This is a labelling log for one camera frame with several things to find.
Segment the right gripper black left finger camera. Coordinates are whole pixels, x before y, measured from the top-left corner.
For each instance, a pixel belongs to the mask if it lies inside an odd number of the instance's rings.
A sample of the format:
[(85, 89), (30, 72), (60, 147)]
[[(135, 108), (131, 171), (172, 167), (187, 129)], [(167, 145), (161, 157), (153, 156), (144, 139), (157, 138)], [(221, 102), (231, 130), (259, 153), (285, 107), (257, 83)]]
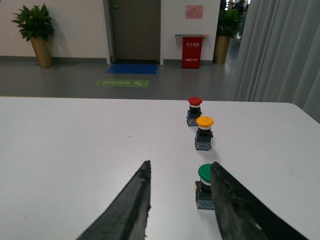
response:
[(144, 240), (151, 208), (151, 162), (145, 161), (79, 240)]

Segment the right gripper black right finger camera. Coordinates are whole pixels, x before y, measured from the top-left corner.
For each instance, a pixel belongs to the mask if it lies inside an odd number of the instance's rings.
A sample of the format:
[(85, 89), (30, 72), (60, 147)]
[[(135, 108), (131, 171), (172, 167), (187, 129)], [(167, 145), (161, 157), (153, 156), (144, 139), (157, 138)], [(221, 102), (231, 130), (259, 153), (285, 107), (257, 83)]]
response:
[(222, 165), (210, 167), (211, 195), (224, 240), (305, 240)]

